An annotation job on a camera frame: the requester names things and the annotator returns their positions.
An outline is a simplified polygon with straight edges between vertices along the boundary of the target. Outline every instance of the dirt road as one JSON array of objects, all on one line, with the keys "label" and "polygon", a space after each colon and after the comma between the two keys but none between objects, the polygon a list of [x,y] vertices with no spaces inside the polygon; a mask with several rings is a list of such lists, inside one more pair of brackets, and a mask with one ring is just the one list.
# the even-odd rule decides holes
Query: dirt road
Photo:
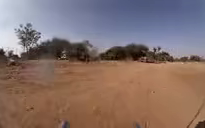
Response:
[{"label": "dirt road", "polygon": [[205,64],[28,62],[0,74],[0,128],[184,128],[204,98]]}]

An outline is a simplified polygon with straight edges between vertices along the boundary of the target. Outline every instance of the small object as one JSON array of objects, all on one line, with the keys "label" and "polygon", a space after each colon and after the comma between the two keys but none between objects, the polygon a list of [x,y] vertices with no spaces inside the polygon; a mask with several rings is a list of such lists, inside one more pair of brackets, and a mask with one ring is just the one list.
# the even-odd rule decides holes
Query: small object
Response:
[{"label": "small object", "polygon": [[34,107],[28,106],[28,107],[26,108],[26,110],[27,110],[27,111],[32,111],[32,110],[34,110]]},{"label": "small object", "polygon": [[68,121],[63,121],[61,128],[70,128],[70,123]]},{"label": "small object", "polygon": [[133,128],[141,128],[140,124],[135,122],[134,125],[133,125]]}]

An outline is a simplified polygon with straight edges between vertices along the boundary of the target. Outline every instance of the acacia tree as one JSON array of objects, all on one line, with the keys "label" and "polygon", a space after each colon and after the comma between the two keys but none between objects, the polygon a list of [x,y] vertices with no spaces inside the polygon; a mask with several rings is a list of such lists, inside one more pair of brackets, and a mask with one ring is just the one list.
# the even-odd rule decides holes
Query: acacia tree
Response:
[{"label": "acacia tree", "polygon": [[33,29],[31,23],[27,23],[25,26],[21,24],[19,28],[15,29],[15,33],[20,40],[19,44],[27,54],[32,47],[37,45],[38,40],[41,38],[41,33]]}]

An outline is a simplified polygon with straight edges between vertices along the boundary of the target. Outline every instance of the dirt track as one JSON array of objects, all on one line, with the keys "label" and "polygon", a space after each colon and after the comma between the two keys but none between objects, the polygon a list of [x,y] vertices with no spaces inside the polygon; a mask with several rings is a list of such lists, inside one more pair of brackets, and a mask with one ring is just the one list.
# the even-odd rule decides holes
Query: dirt track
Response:
[{"label": "dirt track", "polygon": [[45,61],[0,73],[0,128],[185,128],[205,98],[205,64]]}]

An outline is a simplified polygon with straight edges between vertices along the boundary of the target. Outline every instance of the sky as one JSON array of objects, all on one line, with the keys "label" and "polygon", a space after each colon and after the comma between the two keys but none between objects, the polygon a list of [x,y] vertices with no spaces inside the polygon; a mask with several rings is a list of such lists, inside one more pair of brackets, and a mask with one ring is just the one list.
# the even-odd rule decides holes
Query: sky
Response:
[{"label": "sky", "polygon": [[101,50],[143,43],[174,56],[205,57],[205,0],[0,0],[0,48],[21,52],[14,28],[89,40]]}]

